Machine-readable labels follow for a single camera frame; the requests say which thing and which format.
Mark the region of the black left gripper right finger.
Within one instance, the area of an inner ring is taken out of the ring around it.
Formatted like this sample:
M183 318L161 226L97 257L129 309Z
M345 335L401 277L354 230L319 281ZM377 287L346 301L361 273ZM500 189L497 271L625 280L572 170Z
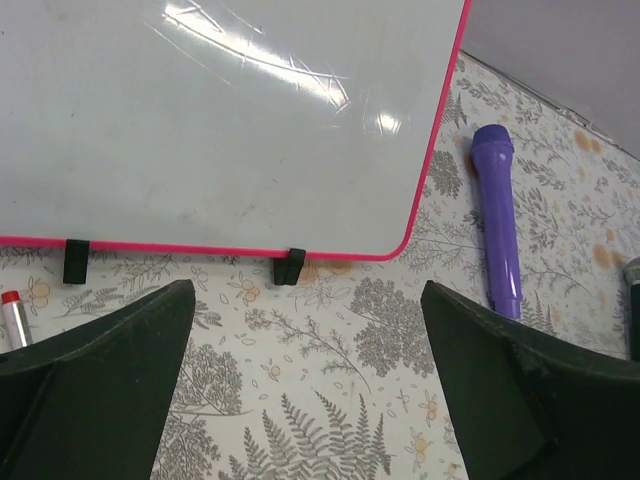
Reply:
M636 479L639 365L428 281L428 339L471 479Z

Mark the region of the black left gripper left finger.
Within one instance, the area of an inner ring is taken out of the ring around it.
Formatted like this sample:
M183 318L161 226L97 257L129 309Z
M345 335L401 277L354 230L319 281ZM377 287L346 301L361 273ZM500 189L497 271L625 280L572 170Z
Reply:
M4 479L147 479L195 312L191 281L1 356Z

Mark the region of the pink framed whiteboard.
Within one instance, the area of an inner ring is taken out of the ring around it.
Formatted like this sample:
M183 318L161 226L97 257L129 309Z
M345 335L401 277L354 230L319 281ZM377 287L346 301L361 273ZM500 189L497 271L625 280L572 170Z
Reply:
M385 261L467 1L5 1L1 240Z

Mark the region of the red capped whiteboard marker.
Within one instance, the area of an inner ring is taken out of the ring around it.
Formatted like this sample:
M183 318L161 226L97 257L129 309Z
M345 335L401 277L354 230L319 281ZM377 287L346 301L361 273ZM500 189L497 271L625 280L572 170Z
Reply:
M24 303L15 290L1 294L2 313L13 350L27 347L33 343Z

